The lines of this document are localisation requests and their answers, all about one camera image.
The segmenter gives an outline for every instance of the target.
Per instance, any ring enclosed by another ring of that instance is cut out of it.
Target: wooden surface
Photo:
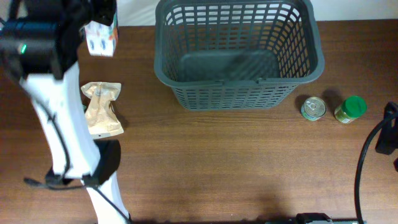
[[[122,27],[114,58],[80,49],[80,83],[121,82],[115,102],[119,186],[134,219],[242,220],[324,212],[350,218],[354,173],[370,130],[388,101],[398,102],[398,21],[319,22],[326,68],[270,110],[190,112],[154,75],[154,28]],[[51,165],[45,136],[29,100],[0,76],[0,223],[94,223],[84,190],[49,192],[22,183]],[[337,122],[332,110],[351,95],[368,103],[363,118]],[[328,112],[301,117],[307,96]],[[372,143],[361,203],[373,223],[397,223],[398,173],[392,156]]]

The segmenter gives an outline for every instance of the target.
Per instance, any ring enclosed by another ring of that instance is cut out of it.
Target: beige package
[[[111,100],[118,98],[121,86],[120,83],[89,82],[81,87],[83,94],[91,99],[85,116],[93,139],[124,132],[111,105]]]

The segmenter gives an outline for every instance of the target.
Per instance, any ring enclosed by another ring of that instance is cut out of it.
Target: jar with green lid
[[[368,106],[360,96],[351,96],[339,105],[335,110],[335,118],[341,123],[351,123],[365,114]]]

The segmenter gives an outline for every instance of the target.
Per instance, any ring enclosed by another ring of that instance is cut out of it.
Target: green lid
[[[351,96],[344,101],[341,109],[350,117],[358,118],[365,114],[368,106],[365,100],[360,96]]]

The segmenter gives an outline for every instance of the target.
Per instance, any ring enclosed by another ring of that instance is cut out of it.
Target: plastic basket
[[[155,74],[190,110],[270,108],[325,67],[308,0],[162,0]]]

